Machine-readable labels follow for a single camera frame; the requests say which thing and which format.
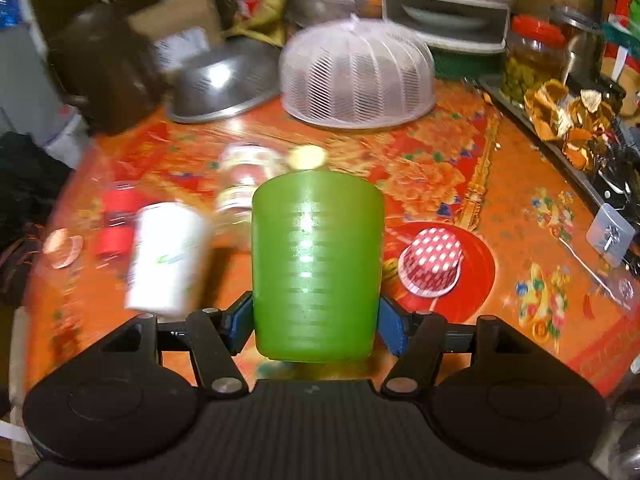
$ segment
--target red jar lid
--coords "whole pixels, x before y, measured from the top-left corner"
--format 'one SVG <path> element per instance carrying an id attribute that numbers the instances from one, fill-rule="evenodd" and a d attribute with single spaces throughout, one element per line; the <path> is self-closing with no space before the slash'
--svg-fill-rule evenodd
<path id="1" fill-rule="evenodd" d="M 131 226 L 105 227 L 98 232 L 95 254 L 98 257 L 128 255 L 133 248 L 135 230 Z"/>
<path id="2" fill-rule="evenodd" d="M 102 205 L 107 212 L 134 214 L 142 207 L 143 200 L 135 187 L 115 187 L 104 193 Z"/>
<path id="3" fill-rule="evenodd" d="M 562 48 L 566 38 L 555 25 L 534 16 L 519 14 L 511 19 L 511 30 L 516 34 L 536 40 L 553 48 Z"/>

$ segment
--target drawer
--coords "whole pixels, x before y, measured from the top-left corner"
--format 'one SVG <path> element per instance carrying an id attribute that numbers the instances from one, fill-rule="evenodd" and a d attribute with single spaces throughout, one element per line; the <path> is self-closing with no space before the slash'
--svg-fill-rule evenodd
<path id="1" fill-rule="evenodd" d="M 383 0 L 383 15 L 420 32 L 430 46 L 494 54 L 504 49 L 509 6 L 482 1 Z"/>

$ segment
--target red bottle cap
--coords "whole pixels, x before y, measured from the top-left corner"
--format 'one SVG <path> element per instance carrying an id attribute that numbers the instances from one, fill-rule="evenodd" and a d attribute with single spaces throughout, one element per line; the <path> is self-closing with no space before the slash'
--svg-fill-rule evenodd
<path id="1" fill-rule="evenodd" d="M 107 212 L 136 213 L 143 206 L 142 195 L 134 187 L 113 188 L 102 196 Z"/>
<path id="2" fill-rule="evenodd" d="M 133 248 L 135 230 L 132 226 L 120 225 L 100 229 L 95 243 L 98 257 L 128 255 Z"/>
<path id="3" fill-rule="evenodd" d="M 555 25 L 527 14 L 519 14 L 511 19 L 511 30 L 516 34 L 536 40 L 553 48 L 563 48 L 566 38 Z"/>
<path id="4" fill-rule="evenodd" d="M 437 298 L 456 285 L 462 258 L 455 234 L 445 228 L 424 229 L 400 255 L 398 277 L 412 294 Z"/>

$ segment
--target stainless steel bowl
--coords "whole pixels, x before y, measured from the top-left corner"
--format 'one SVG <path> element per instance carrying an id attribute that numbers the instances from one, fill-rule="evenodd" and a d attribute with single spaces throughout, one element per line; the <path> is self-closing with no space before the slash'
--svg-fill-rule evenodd
<path id="1" fill-rule="evenodd" d="M 174 80 L 168 115 L 177 123 L 233 117 L 280 94 L 280 49 L 230 38 L 188 60 Z"/>
<path id="2" fill-rule="evenodd" d="M 289 0 L 287 18 L 299 27 L 345 20 L 358 12 L 354 0 Z"/>

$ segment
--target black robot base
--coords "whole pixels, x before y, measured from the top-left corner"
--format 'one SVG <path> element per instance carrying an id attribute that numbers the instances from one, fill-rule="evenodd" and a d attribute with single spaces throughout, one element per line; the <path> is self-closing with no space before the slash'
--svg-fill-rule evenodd
<path id="1" fill-rule="evenodd" d="M 37 384 L 24 423 L 28 480 L 602 480 L 588 464 L 604 400 L 494 316 L 476 326 L 380 298 L 398 362 L 366 380 L 260 380 L 234 365 L 254 329 L 244 294 L 184 322 L 125 323 Z M 198 382 L 161 365 L 187 351 Z M 472 364 L 438 386 L 446 352 Z"/>

